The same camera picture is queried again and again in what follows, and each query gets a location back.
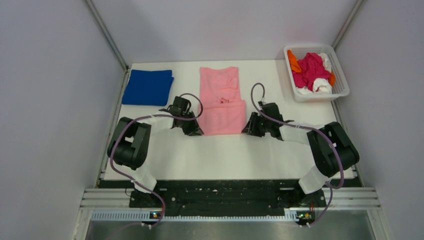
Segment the light pink t shirt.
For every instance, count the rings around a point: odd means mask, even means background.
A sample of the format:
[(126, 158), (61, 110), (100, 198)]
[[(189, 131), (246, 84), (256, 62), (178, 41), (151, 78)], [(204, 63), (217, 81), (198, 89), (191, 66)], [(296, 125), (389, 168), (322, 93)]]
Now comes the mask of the light pink t shirt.
[(198, 124), (205, 136), (241, 134), (247, 124), (246, 101), (241, 97), (239, 68), (201, 67), (199, 98), (203, 112)]

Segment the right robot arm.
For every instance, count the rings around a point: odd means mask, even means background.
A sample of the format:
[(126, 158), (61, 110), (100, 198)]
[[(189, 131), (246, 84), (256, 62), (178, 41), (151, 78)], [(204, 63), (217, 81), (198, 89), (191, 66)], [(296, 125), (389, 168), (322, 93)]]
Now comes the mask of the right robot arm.
[(285, 208), (307, 206), (316, 199), (331, 178), (340, 174), (339, 186), (344, 184), (344, 171), (359, 162), (359, 153), (338, 122), (325, 125), (297, 123), (284, 120), (276, 103), (259, 103), (260, 110), (252, 112), (243, 134), (271, 137), (310, 147), (314, 165), (301, 177), (292, 190), (286, 190), (280, 202)]

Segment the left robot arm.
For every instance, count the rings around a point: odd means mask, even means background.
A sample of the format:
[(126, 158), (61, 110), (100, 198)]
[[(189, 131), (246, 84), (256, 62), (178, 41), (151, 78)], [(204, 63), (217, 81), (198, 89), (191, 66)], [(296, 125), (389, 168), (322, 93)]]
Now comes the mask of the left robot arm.
[(150, 138), (175, 128), (180, 128), (186, 136), (204, 134), (198, 123), (198, 118), (204, 113), (203, 103), (199, 103), (200, 110), (195, 114), (191, 110), (192, 103), (185, 97), (184, 93), (176, 96), (172, 104), (154, 114), (120, 118), (107, 147), (110, 167), (128, 178), (135, 190), (142, 192), (141, 200), (147, 206), (154, 207), (160, 202), (163, 211), (165, 201), (154, 189), (157, 180), (146, 165)]

